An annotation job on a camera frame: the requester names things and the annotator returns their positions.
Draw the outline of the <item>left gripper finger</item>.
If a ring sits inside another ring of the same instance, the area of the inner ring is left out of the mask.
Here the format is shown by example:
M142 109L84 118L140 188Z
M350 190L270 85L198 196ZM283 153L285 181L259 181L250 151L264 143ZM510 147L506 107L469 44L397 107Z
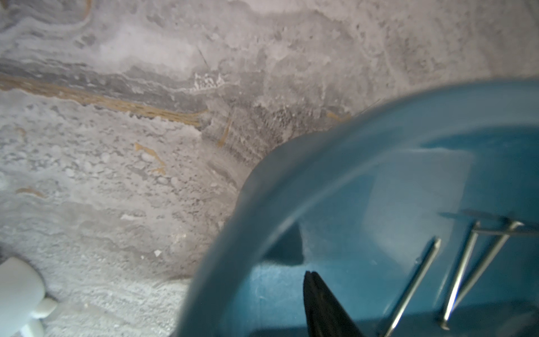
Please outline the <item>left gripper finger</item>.
M315 271L307 271L303 280L303 301L310 337L362 337L351 317Z

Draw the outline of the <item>teal plastic storage box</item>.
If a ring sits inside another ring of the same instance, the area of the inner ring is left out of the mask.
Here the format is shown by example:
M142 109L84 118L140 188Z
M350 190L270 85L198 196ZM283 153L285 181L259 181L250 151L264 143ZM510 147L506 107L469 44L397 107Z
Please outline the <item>teal plastic storage box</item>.
M538 81L463 84L295 138L258 164L193 279L174 336L309 336L317 272L363 336L380 336L435 237L391 336L537 336Z

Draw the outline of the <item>steel nail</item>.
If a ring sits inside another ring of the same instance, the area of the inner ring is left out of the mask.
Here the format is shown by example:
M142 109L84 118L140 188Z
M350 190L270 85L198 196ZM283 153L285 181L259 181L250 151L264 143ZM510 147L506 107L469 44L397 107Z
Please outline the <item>steel nail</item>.
M516 230L524 224L520 221L512 221L505 230ZM484 274L488 266L493 262L494 258L498 255L500 250L503 248L505 243L509 240L510 236L496 236L493 244L490 246L488 251L481 257L478 264L470 272L470 275L461 286L454 308L457 308L460 303L463 301L464 297L471 291L473 286L477 283L479 278Z
M490 236L539 237L539 231L475 229L473 232Z
M387 327L385 328L385 330L380 336L390 337L393 334L401 318L403 317L404 312L406 311L412 297L414 296L415 292L418 290L418 287L420 286L421 282L425 278L425 275L427 274L435 258L437 257L437 254L439 253L441 245L442 245L442 240L439 237L435 237L433 239L433 243L431 247L429 248L427 254L425 255L425 258L422 260L422 263L419 265L418 270L416 271L415 275L409 282L402 297L397 302L392 312L392 315L390 317L389 324L387 325Z

